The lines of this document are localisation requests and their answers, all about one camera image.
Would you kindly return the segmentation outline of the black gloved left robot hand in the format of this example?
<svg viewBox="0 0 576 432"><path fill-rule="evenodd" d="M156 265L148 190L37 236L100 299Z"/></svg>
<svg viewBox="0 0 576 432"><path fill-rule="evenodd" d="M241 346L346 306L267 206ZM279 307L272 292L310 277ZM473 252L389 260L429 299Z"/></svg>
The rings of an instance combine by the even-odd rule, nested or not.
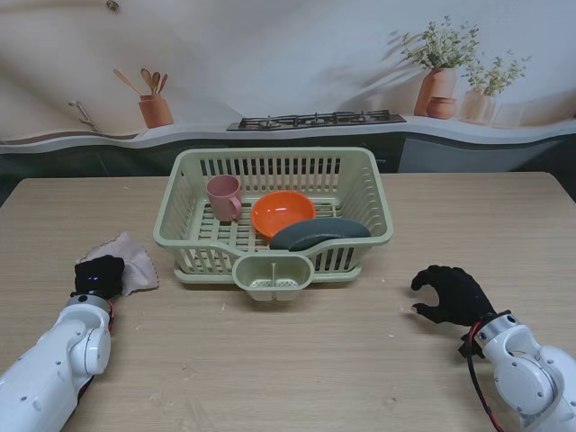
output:
<svg viewBox="0 0 576 432"><path fill-rule="evenodd" d="M122 293L124 260L105 255L75 265L75 293L111 299Z"/></svg>

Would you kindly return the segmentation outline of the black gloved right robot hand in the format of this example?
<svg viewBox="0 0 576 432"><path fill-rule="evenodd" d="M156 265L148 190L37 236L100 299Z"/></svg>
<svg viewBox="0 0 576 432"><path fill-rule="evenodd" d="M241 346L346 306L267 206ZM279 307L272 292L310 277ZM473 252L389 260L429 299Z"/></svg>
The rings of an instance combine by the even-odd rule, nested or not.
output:
<svg viewBox="0 0 576 432"><path fill-rule="evenodd" d="M460 267L431 265L421 270L411 282L411 290L431 286L438 296L438 305L415 303L415 312L436 324L449 322L471 327L496 311L482 288Z"/></svg>

